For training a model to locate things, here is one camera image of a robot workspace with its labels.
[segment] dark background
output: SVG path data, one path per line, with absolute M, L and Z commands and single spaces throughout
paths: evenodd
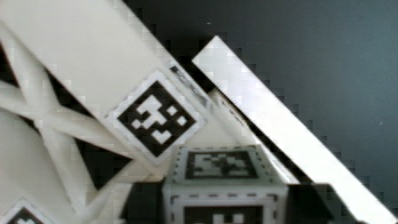
M 398 1 L 124 2 L 204 84 L 190 60 L 220 35 L 398 214 Z

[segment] black square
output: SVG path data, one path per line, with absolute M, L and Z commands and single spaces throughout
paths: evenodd
M 257 178 L 246 151 L 188 152 L 186 179 Z
M 21 224 L 21 223 L 44 224 L 26 208 L 21 208 L 19 212 L 15 213 L 12 219 L 7 222 L 7 224 Z
M 177 100 L 156 81 L 117 120 L 158 157 L 195 124 Z
M 262 206 L 184 207 L 184 224 L 262 224 Z

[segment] white border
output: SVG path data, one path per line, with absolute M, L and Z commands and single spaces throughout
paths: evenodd
M 35 209 L 35 206 L 31 205 L 31 203 L 26 201 L 24 198 L 21 198 L 15 202 L 15 204 L 12 205 L 5 216 L 1 217 L 1 222 L 0 224 L 7 224 L 7 222 L 10 221 L 10 219 L 14 218 L 17 212 L 21 211 L 21 209 L 26 208 L 26 210 L 30 211 L 30 213 L 33 214 L 35 218 L 39 219 L 39 221 L 44 224 L 51 224 L 47 218 L 44 217 L 42 213 L 39 212 L 39 209 Z
M 126 108 L 129 107 L 131 103 L 135 102 L 136 98 L 140 97 L 142 93 L 147 91 L 147 88 L 150 87 L 150 85 L 156 81 L 163 85 L 163 87 L 168 91 L 168 94 L 172 95 L 172 97 L 174 97 L 179 105 L 182 106 L 191 118 L 195 119 L 195 124 L 191 125 L 191 127 L 184 131 L 182 135 L 179 136 L 177 140 L 170 144 L 168 148 L 163 150 L 163 153 L 159 154 L 158 158 L 152 156 L 152 153 L 150 153 L 149 149 L 145 148 L 140 140 L 136 139 L 135 135 L 131 134 L 129 130 L 126 129 L 124 125 L 120 124 L 120 122 L 117 120 L 119 115 L 122 114 Z M 202 117 L 198 111 L 193 109 L 193 106 L 191 106 L 186 99 L 188 98 L 182 96 L 182 94 L 175 90 L 175 87 L 174 87 L 170 81 L 166 80 L 166 77 L 165 77 L 163 73 L 159 71 L 154 71 L 150 73 L 150 75 L 147 76 L 145 80 L 142 81 L 142 83 L 138 84 L 136 89 L 129 92 L 124 100 L 120 101 L 115 109 L 110 111 L 110 113 L 106 115 L 106 118 L 104 118 L 108 120 L 110 124 L 111 124 L 111 127 L 119 130 L 124 138 L 127 139 L 129 143 L 136 146 L 136 148 L 140 149 L 140 152 L 143 153 L 147 159 L 150 160 L 150 162 L 156 165 L 159 165 L 163 159 L 168 157 L 172 147 L 184 143 L 184 141 L 191 137 L 193 133 L 198 131 L 200 127 L 206 124 L 204 117 Z

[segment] black and white square pattern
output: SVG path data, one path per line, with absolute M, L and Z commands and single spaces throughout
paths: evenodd
M 188 152 L 186 179 L 255 178 L 246 151 Z
M 15 216 L 8 220 L 7 224 L 44 224 L 31 214 L 31 212 L 23 208 L 15 213 Z
M 184 207 L 184 224 L 262 224 L 262 206 Z
M 39 209 L 24 199 L 19 199 L 0 220 L 1 224 L 49 224 Z
M 154 163 L 174 144 L 182 144 L 204 119 L 161 72 L 127 94 L 106 119 Z

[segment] white cube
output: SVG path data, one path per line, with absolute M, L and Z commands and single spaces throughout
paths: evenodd
M 166 224 L 280 224 L 287 187 L 257 146 L 181 147 L 163 186 Z

